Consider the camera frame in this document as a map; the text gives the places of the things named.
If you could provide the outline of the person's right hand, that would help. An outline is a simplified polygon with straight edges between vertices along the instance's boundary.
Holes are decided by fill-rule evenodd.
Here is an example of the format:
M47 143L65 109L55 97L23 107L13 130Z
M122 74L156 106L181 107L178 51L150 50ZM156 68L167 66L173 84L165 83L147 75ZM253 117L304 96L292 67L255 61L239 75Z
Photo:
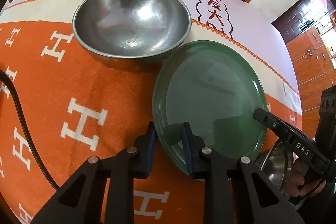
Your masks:
M321 192L326 185L326 181L322 181L321 179L307 184L303 175L300 173L301 163L301 159L297 158L285 179L282 192L286 197L305 197L312 190L311 195L315 196Z

